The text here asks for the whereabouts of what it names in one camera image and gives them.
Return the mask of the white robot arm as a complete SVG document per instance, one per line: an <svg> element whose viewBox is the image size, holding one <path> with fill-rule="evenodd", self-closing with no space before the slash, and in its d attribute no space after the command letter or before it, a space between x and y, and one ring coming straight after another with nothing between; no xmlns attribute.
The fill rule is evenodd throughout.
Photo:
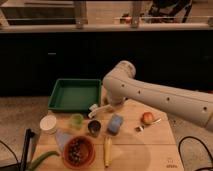
<svg viewBox="0 0 213 171"><path fill-rule="evenodd" d="M213 94L142 82L135 74L135 66L123 60L105 75L102 83L111 105L130 98L213 132Z"/></svg>

